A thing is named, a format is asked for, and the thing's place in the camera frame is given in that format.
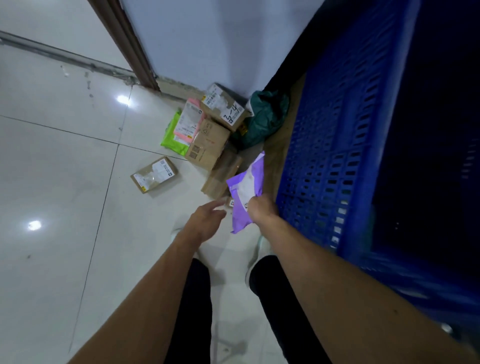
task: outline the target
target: leg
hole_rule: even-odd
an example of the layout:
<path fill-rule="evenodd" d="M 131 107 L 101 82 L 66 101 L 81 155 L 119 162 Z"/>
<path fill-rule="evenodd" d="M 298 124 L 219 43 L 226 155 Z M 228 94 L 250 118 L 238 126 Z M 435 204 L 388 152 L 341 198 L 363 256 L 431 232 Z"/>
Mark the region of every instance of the leg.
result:
<path fill-rule="evenodd" d="M 260 298 L 289 363 L 330 363 L 275 255 L 267 255 L 255 264 L 249 286 Z"/>
<path fill-rule="evenodd" d="M 194 258 L 183 289 L 165 363 L 210 364 L 211 339 L 210 274 L 208 268 Z"/>

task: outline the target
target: person's left arm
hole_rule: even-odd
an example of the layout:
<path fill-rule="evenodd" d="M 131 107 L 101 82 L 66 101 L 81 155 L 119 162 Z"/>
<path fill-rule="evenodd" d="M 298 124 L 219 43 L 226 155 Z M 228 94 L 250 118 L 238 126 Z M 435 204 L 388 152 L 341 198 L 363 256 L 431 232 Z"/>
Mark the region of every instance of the person's left arm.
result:
<path fill-rule="evenodd" d="M 162 363 L 172 337 L 193 254 L 218 230 L 224 201 L 200 206 L 170 247 L 103 326 L 69 361 Z"/>

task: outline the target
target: dark green package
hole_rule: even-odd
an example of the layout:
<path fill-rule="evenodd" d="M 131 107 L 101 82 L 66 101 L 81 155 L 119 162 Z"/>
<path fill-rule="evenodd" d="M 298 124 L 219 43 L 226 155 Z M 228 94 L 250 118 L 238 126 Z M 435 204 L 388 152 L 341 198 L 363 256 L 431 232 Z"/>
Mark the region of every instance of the dark green package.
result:
<path fill-rule="evenodd" d="M 160 143 L 160 145 L 164 146 L 165 148 L 171 149 L 174 152 L 177 152 L 181 156 L 184 156 L 185 154 L 187 154 L 189 145 L 173 133 L 180 119 L 180 115 L 181 111 L 177 111 L 175 113 L 173 119 L 170 121 L 170 124 L 168 124 L 168 127 L 165 130 L 165 136 L 163 137 L 162 143 Z"/>
<path fill-rule="evenodd" d="M 246 118 L 230 140 L 239 149 L 247 149 L 265 140 L 283 125 L 290 100 L 278 91 L 255 91 L 250 98 L 253 116 Z"/>

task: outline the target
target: hand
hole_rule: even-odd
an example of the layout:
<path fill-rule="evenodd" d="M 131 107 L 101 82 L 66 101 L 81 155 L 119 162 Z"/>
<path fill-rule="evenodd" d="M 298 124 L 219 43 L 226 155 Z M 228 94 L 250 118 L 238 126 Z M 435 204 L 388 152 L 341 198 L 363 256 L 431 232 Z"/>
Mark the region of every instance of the hand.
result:
<path fill-rule="evenodd" d="M 260 225 L 270 216 L 278 216 L 278 208 L 269 194 L 254 196 L 248 202 L 248 215 L 252 221 Z"/>
<path fill-rule="evenodd" d="M 224 200 L 216 200 L 199 206 L 188 219 L 181 232 L 198 245 L 196 248 L 210 239 L 218 230 L 220 222 L 227 212 L 214 210 L 214 208 L 222 206 L 224 203 Z"/>

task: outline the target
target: forearm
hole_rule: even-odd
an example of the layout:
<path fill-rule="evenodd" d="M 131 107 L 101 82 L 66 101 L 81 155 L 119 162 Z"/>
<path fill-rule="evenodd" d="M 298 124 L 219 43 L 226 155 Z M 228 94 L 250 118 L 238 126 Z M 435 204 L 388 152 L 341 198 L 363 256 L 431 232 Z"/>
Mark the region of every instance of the forearm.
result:
<path fill-rule="evenodd" d="M 281 218 L 259 227 L 334 363 L 476 362 L 410 303 Z"/>
<path fill-rule="evenodd" d="M 181 231 L 71 363 L 162 363 L 199 243 Z"/>

